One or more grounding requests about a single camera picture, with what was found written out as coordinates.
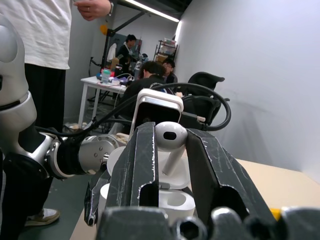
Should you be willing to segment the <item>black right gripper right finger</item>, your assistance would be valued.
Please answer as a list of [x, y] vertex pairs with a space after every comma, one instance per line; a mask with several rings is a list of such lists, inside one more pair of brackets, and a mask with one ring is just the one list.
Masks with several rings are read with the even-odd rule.
[[240, 218], [272, 218], [262, 195], [245, 168], [208, 132], [187, 131], [186, 152], [191, 188], [199, 218], [210, 218], [219, 207]]

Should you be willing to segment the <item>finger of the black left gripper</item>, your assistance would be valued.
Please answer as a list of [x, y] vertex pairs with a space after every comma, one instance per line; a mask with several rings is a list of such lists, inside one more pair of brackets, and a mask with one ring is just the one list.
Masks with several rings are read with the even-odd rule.
[[108, 171], [98, 171], [88, 182], [84, 197], [84, 221], [93, 227], [98, 220], [98, 206], [101, 188], [110, 181]]

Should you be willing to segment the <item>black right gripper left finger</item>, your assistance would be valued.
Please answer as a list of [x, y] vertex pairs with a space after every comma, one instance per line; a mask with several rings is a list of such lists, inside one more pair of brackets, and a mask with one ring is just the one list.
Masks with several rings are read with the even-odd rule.
[[116, 162], [107, 207], [158, 207], [159, 162], [155, 123], [138, 126]]

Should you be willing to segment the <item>white earbud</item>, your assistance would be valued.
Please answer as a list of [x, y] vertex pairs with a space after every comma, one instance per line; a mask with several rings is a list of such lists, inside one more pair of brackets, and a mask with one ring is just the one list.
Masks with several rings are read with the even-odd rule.
[[158, 150], [169, 153], [162, 173], [170, 176], [186, 149], [187, 130], [177, 122], [164, 121], [155, 126], [155, 135]]

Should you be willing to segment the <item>white earbud case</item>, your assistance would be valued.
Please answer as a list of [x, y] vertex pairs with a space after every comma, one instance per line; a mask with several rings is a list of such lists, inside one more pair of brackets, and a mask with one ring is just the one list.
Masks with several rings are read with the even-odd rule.
[[[110, 154], [106, 165], [109, 174], [112, 174], [124, 149], [124, 146], [119, 147]], [[165, 210], [169, 223], [173, 224], [177, 219], [193, 216], [196, 205], [191, 193], [183, 191], [183, 189], [191, 187], [188, 157], [183, 155], [172, 175], [166, 176], [162, 173], [162, 169], [169, 155], [169, 152], [158, 152], [159, 183], [165, 184], [164, 189], [159, 189], [159, 208]], [[110, 183], [107, 183], [100, 189], [98, 219], [102, 216], [106, 206], [109, 186]]]

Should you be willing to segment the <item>yellow bin corner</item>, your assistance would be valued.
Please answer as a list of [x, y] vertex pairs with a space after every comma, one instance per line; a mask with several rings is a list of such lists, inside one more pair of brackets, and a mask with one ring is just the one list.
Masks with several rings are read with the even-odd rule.
[[281, 218], [281, 215], [282, 215], [282, 209], [281, 208], [270, 208], [270, 211], [271, 211], [273, 217], [277, 221]]

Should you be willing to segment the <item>bystander bare hand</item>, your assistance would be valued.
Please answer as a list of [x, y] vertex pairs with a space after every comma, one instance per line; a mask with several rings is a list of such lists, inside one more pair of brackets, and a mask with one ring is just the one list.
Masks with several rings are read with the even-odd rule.
[[110, 11], [108, 0], [81, 0], [75, 1], [73, 5], [77, 7], [81, 16], [87, 21], [104, 17]]

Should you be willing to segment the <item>white and grey sneaker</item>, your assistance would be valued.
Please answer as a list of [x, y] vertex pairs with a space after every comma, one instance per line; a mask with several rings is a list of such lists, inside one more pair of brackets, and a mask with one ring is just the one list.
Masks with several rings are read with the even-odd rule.
[[43, 208], [38, 214], [28, 216], [25, 227], [46, 226], [54, 223], [60, 218], [60, 212], [56, 209]]

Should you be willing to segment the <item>black office chair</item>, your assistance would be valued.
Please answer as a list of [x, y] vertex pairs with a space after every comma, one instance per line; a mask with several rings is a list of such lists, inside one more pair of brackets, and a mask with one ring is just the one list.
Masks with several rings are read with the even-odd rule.
[[[224, 77], [207, 72], [197, 72], [191, 76], [188, 83], [214, 90], [217, 83], [221, 83], [224, 80]], [[186, 86], [179, 87], [177, 91], [182, 94], [185, 112], [205, 118], [204, 123], [207, 125], [212, 124], [222, 105], [215, 96], [211, 93]]]

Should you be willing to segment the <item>seated person with curly hair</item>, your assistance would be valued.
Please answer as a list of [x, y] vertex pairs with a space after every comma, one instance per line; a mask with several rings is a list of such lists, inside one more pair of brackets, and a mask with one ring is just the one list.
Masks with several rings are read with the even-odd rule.
[[147, 61], [141, 66], [140, 78], [133, 81], [125, 90], [119, 104], [124, 103], [129, 98], [137, 95], [144, 88], [152, 88], [165, 84], [163, 78], [165, 68], [155, 61]]

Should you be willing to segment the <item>seated person with glasses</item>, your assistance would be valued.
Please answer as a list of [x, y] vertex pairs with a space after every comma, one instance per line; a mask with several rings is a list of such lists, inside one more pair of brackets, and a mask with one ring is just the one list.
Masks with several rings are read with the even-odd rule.
[[178, 82], [178, 78], [177, 76], [174, 74], [174, 70], [175, 70], [175, 62], [167, 57], [163, 63], [162, 63], [164, 69], [165, 69], [165, 73], [164, 73], [164, 80], [167, 84], [171, 84], [171, 83], [177, 83]]

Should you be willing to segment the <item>standing person in black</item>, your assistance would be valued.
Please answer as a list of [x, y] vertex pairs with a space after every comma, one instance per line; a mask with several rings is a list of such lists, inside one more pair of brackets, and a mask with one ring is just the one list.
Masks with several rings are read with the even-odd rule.
[[132, 62], [137, 62], [137, 59], [133, 56], [132, 52], [132, 48], [136, 45], [136, 41], [137, 38], [133, 34], [129, 34], [115, 55], [119, 60], [119, 64], [122, 65], [122, 72], [124, 74], [130, 73], [130, 65]]

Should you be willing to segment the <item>background storage shelf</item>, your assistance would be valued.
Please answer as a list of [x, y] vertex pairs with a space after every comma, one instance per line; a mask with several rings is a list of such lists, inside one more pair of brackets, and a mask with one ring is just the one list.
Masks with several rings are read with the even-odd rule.
[[163, 63], [167, 58], [175, 60], [178, 50], [178, 44], [175, 40], [164, 38], [159, 40], [154, 51], [153, 60], [158, 63]]

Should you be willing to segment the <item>ceiling light strip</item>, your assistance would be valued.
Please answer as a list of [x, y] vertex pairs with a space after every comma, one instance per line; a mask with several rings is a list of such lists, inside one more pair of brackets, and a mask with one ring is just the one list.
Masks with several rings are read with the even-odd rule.
[[163, 12], [160, 12], [160, 11], [158, 11], [158, 10], [156, 10], [156, 9], [153, 9], [153, 8], [151, 8], [151, 7], [147, 6], [147, 5], [144, 5], [144, 4], [142, 4], [142, 3], [138, 2], [138, 1], [135, 1], [135, 0], [124, 0], [124, 1], [127, 2], [127, 3], [130, 3], [130, 4], [132, 4], [132, 5], [134, 5], [134, 6], [136, 6], [136, 7], [139, 7], [139, 8], [141, 8], [141, 9], [143, 9], [143, 10], [146, 10], [146, 11], [148, 11], [148, 12], [150, 12], [150, 13], [153, 13], [153, 14], [155, 14], [155, 15], [158, 15], [158, 16], [160, 16], [160, 17], [162, 17], [162, 18], [165, 18], [165, 19], [168, 19], [168, 20], [170, 20], [170, 21], [173, 21], [173, 22], [175, 22], [175, 23], [178, 23], [178, 22], [180, 21], [180, 20], [177, 19], [177, 18], [174, 18], [174, 17], [172, 17], [172, 16], [170, 16], [170, 15], [167, 15], [167, 14], [165, 14], [165, 13], [163, 13]]

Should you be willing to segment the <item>person in white shirt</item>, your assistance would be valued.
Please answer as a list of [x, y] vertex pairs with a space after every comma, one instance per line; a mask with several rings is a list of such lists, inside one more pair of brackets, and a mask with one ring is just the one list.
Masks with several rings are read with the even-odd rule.
[[[35, 124], [61, 131], [65, 79], [69, 68], [72, 0], [0, 0], [0, 14], [13, 24], [25, 47], [25, 77], [37, 111]], [[52, 179], [29, 185], [31, 198], [19, 202], [15, 177], [6, 177], [0, 240], [18, 240], [27, 217], [38, 214]]]

